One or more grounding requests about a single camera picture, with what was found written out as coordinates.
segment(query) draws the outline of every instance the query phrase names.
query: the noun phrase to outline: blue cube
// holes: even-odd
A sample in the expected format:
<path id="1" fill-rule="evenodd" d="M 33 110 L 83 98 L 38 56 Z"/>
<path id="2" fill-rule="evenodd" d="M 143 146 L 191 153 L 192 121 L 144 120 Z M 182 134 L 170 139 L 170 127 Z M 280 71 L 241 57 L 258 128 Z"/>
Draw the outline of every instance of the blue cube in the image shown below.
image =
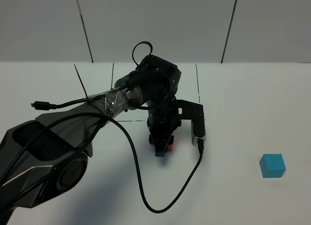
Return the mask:
<path id="1" fill-rule="evenodd" d="M 263 178 L 280 178 L 286 170 L 282 154 L 264 154 L 259 165 Z"/>

